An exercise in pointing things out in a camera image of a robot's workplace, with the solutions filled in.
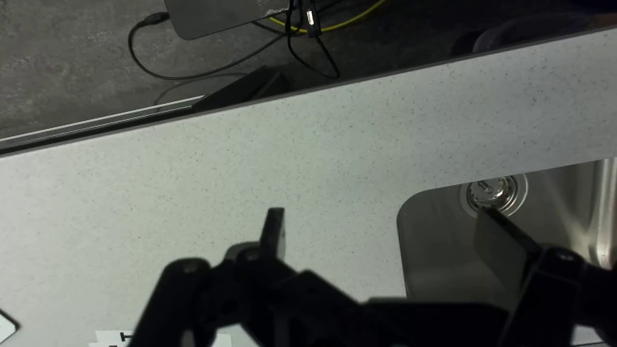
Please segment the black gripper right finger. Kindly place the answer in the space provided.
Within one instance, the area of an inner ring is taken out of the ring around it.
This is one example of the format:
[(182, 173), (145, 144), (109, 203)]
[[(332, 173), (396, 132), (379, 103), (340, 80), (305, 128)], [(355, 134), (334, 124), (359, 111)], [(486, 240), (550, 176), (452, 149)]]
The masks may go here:
[(513, 298), (498, 347), (571, 347), (577, 325), (616, 347), (616, 269), (566, 246), (540, 244), (494, 207), (479, 211), (475, 246)]

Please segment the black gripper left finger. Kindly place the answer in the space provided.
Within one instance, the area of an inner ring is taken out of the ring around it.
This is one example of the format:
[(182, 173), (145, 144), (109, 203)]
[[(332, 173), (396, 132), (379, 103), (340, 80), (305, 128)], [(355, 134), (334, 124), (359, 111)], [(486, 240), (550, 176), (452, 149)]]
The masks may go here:
[(143, 308), (130, 347), (215, 347), (218, 331), (240, 325), (259, 347), (299, 347), (301, 327), (282, 302), (296, 277), (284, 261), (286, 209), (271, 207), (261, 236), (232, 244), (213, 265), (172, 259)]

